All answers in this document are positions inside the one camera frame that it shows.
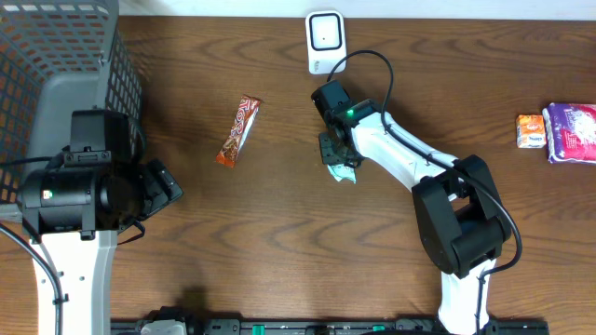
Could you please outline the teal green wipes pack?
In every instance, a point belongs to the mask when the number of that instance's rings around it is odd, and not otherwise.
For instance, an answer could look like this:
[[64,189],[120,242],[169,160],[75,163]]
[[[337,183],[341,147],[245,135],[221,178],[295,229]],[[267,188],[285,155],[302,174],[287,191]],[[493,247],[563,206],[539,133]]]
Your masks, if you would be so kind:
[[330,174],[334,177],[336,181],[343,181],[348,180],[352,181],[353,183],[357,182],[355,169],[352,167],[348,167],[343,164],[339,165],[328,165],[327,166]]

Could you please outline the red Top chocolate bar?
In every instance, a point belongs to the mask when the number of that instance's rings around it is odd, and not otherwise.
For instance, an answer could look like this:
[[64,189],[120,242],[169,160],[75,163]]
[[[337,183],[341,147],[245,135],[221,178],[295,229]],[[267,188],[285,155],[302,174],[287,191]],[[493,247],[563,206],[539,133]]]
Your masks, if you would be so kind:
[[259,112],[262,101],[244,95],[238,105],[235,123],[221,150],[216,155],[216,162],[233,168],[238,160],[239,152],[250,133],[252,123]]

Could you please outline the small orange tissue pack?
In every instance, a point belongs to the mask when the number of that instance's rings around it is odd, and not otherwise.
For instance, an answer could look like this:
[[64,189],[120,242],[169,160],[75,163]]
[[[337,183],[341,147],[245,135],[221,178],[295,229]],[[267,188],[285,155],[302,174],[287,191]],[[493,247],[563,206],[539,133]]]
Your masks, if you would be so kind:
[[543,148],[547,144],[544,117],[538,114],[518,115],[516,118],[518,148]]

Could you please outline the red purple sanitary pad pack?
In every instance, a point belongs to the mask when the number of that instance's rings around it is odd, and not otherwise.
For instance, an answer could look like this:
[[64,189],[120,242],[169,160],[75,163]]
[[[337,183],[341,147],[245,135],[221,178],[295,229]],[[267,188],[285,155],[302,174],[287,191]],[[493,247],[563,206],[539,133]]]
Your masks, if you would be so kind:
[[543,109],[551,164],[595,164],[595,105],[551,103]]

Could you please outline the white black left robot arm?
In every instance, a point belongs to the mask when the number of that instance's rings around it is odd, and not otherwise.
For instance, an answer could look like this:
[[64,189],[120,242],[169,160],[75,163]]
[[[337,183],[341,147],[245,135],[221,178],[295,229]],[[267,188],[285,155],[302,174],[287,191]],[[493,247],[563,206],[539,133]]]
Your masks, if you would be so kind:
[[[131,148],[139,142],[137,150]],[[108,334],[117,238],[177,201],[164,164],[141,161],[135,118],[75,111],[69,145],[31,172],[17,195],[25,247],[34,259],[41,334]]]

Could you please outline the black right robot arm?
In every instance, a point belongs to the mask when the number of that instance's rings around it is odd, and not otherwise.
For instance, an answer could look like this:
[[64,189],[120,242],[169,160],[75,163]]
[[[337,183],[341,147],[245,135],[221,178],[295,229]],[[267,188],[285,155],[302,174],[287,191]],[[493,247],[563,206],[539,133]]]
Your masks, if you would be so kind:
[[336,80],[315,90],[311,100],[327,128],[319,136],[325,165],[354,169],[369,159],[411,192],[421,243],[441,272],[442,328],[482,333],[496,260],[504,243],[519,235],[486,163],[432,148],[374,100],[352,100]]

